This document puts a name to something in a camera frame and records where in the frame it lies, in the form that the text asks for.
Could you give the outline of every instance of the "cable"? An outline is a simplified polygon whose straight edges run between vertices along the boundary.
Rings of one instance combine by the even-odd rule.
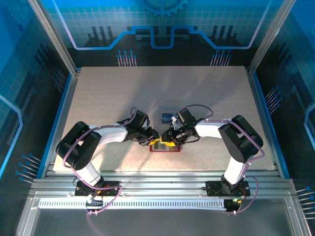
[[[253,179],[255,180],[255,182],[256,182],[256,192],[255,192],[255,195],[253,196],[251,202],[250,202],[246,207],[244,207],[244,208],[241,209],[241,210],[240,210],[240,208],[241,208],[241,207],[240,207],[238,211],[234,212],[234,214],[241,213],[241,212],[245,211],[246,209],[248,209],[248,208],[252,205],[252,203],[255,201],[255,199],[256,199],[256,197],[257,197],[257,195],[258,195],[258,188],[259,188],[259,186],[258,186],[258,180],[257,180],[256,177],[254,177],[254,176],[247,176],[247,177],[253,178]]]
[[[245,197],[245,199],[244,200],[246,200],[246,192],[245,192],[245,190],[241,187],[241,186],[238,186],[239,187],[239,189],[241,189],[242,190],[242,192],[244,193],[244,197]]]
[[[207,190],[209,190],[209,191],[213,191],[213,192],[216,192],[216,193],[219,193],[219,192],[222,192],[223,188],[222,188],[222,189],[220,189],[220,190],[213,190],[213,189],[207,189]]]
[[[197,142],[197,141],[199,141],[199,140],[200,140],[200,138],[197,138],[197,139],[192,140],[192,141],[186,141],[185,144],[195,143],[195,142]]]
[[[100,130],[100,129],[104,129],[104,128],[117,128],[117,127],[123,127],[125,125],[128,125],[130,124],[134,118],[136,117],[137,115],[137,108],[136,107],[132,107],[131,110],[130,110],[130,113],[132,114],[132,110],[135,110],[135,112],[133,113],[132,117],[130,118],[130,120],[128,120],[126,123],[123,123],[123,124],[118,124],[118,125],[102,125],[100,127],[95,127],[95,128],[92,128],[90,130],[88,130],[87,132],[85,132],[84,134],[82,134],[75,142],[74,144],[69,148],[68,152],[64,155],[63,157],[63,166],[68,168],[68,169],[72,169],[73,173],[76,175],[76,177],[78,177],[86,186],[88,186],[89,188],[91,189],[94,189],[94,190],[110,190],[110,189],[116,189],[116,188],[119,188],[119,191],[117,193],[117,195],[105,206],[103,207],[102,209],[99,209],[95,212],[91,212],[93,214],[98,214],[102,211],[104,211],[105,209],[107,209],[117,198],[118,196],[121,194],[122,190],[123,190],[123,187],[121,185],[117,185],[117,186],[112,186],[112,187],[104,187],[104,188],[99,188],[99,187],[94,187],[94,186],[91,186],[89,185],[88,183],[86,183],[80,176],[79,174],[75,171],[75,169],[73,169],[71,166],[67,166],[66,165],[66,160],[67,158],[69,157],[70,153],[74,150],[74,148],[78,145],[78,143],[83,140],[83,138],[85,136],[87,136],[89,133],[93,132],[93,131],[96,131],[96,130]]]
[[[255,160],[259,160],[261,158],[263,158],[265,156],[265,152],[261,149],[261,147],[235,122],[231,121],[231,120],[227,120],[227,119],[212,119],[212,120],[207,120],[206,122],[208,123],[230,123],[232,125],[234,125],[242,134],[244,134],[244,136],[260,151],[261,155],[258,157],[253,157],[252,159],[248,160],[248,162],[246,163],[243,172],[242,172],[242,176],[244,176],[245,172],[247,171],[249,165],[252,164],[253,161]]]
[[[208,116],[206,116],[205,119],[208,119],[209,117],[213,116],[213,114],[214,114],[213,111],[212,111],[212,109],[211,109],[210,107],[207,107],[207,106],[201,105],[201,104],[191,104],[191,105],[185,106],[185,107],[183,107],[183,108],[180,110],[180,112],[181,112],[183,109],[186,109],[187,107],[204,107],[204,108],[208,109],[208,110],[211,112],[211,114],[208,115]]]
[[[76,181],[77,178],[78,178],[78,177],[76,176],[76,177],[74,178],[74,180],[72,181],[72,185],[73,185],[74,187],[76,187],[76,185],[74,185],[74,182]]]

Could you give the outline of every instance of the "white grid pattern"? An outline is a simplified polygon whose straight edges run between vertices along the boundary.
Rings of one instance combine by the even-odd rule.
[[[274,45],[281,45],[283,42],[286,43],[292,54],[292,59],[286,68],[297,67],[295,70],[299,71],[310,95],[315,99],[315,51],[308,39],[303,36],[302,30],[292,14],[289,14],[286,19]]]
[[[40,22],[33,18],[0,73],[0,92],[12,103],[18,95],[27,73],[38,74],[41,69],[34,56],[37,54],[40,42],[50,44],[46,32],[39,30],[41,28]],[[0,128],[9,111],[8,105],[0,102]]]
[[[221,26],[226,26],[223,38],[226,37],[228,27],[233,26],[231,35],[237,33],[237,40],[240,44],[247,46],[264,10],[264,7],[188,7],[170,17],[154,17],[141,9],[131,7],[60,9],[78,47],[83,47],[87,43],[88,34],[93,36],[92,26],[96,27],[99,37],[101,36],[99,27],[103,26],[106,37],[109,38],[107,26],[111,27],[113,36],[117,37],[126,31],[128,26],[134,25],[158,26],[159,37],[167,36],[165,30],[162,30],[166,26],[194,25],[208,36],[212,35],[214,26],[218,26],[216,38],[220,34]],[[69,38],[55,10],[48,9],[48,11],[67,46],[70,46]],[[257,36],[256,45],[262,40],[276,12],[276,8],[269,9]]]

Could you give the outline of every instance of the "metal frame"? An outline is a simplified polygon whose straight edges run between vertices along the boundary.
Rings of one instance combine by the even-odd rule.
[[[45,8],[43,7],[42,3],[37,0],[28,0],[29,4],[33,8],[34,13],[38,17],[39,21],[43,25],[47,35],[49,36],[50,40],[52,41],[53,45],[55,46],[59,56],[63,60],[64,64],[66,65],[67,69],[69,70],[72,76],[75,76],[77,73],[76,66],[65,47],[60,35],[56,31],[54,25],[52,24],[50,18],[47,15]]]
[[[45,28],[47,34],[55,45],[68,70],[74,75],[70,81],[65,96],[63,108],[57,121],[56,132],[53,134],[51,146],[48,150],[47,160],[43,163],[44,171],[41,177],[35,179],[24,206],[19,222],[17,235],[29,236],[32,234],[34,223],[38,217],[40,208],[84,208],[85,198],[74,197],[72,181],[74,175],[71,172],[53,172],[52,164],[56,157],[54,144],[62,135],[66,117],[74,94],[77,70],[64,43],[51,24],[45,13],[45,9],[37,0],[29,0],[37,17]],[[284,0],[270,28],[268,29],[260,47],[258,48],[249,69],[249,82],[254,99],[258,105],[258,112],[262,119],[262,125],[266,133],[266,139],[274,154],[275,170],[273,171],[248,171],[248,175],[256,176],[259,181],[257,199],[285,199],[288,215],[296,235],[311,235],[303,211],[299,204],[294,184],[291,179],[286,179],[283,171],[281,156],[270,128],[268,127],[267,114],[262,106],[259,88],[255,84],[253,73],[267,52],[278,30],[285,21],[295,0]],[[107,180],[118,180],[124,187],[120,197],[112,208],[202,208],[222,209],[220,202],[223,197],[207,197],[201,190],[205,181],[220,180],[223,171],[175,171],[175,172],[102,172]],[[250,189],[255,189],[255,182],[246,178]]]
[[[223,210],[224,197],[207,197],[201,190],[205,181],[221,179],[223,171],[192,172],[102,172],[106,180],[119,180],[124,187],[112,208],[206,209]],[[285,199],[288,215],[296,235],[311,235],[291,179],[281,179],[277,170],[248,171],[259,182],[257,200]],[[46,179],[35,179],[25,204],[17,235],[31,235],[39,208],[84,209],[85,198],[74,197],[74,176],[67,173],[50,173]],[[250,189],[255,182],[246,178]]]
[[[252,61],[249,66],[249,74],[253,75],[258,68],[260,62],[267,53],[271,43],[274,41],[275,37],[278,35],[281,26],[286,20],[291,8],[295,4],[296,0],[283,0],[281,7],[279,8],[276,16],[274,17],[268,31],[266,32],[261,44],[259,45]]]

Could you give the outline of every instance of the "yellow object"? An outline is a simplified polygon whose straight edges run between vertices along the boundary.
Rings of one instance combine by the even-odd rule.
[[[149,145],[153,145],[153,144],[157,143],[158,141],[159,141],[159,138],[158,138],[158,139],[155,139],[155,140],[153,140],[153,141],[151,141],[151,142],[149,143]]]
[[[175,147],[176,146],[176,144],[174,142],[162,142],[162,139],[161,139],[161,144],[165,144],[169,147]]]

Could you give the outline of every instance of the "beige work surface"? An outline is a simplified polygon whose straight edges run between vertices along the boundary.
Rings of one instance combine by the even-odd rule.
[[[242,66],[83,67],[80,72],[63,136],[78,121],[88,125],[113,124],[130,117],[136,106],[149,115],[160,134],[168,128],[162,113],[176,113],[188,104],[204,104],[213,119],[243,115],[264,140],[264,159],[251,169],[273,170],[252,91]],[[204,108],[189,109],[197,118]],[[201,138],[181,152],[149,152],[137,142],[99,146],[92,163],[97,170],[225,170],[230,160],[222,139]],[[57,156],[54,171],[68,171]]]

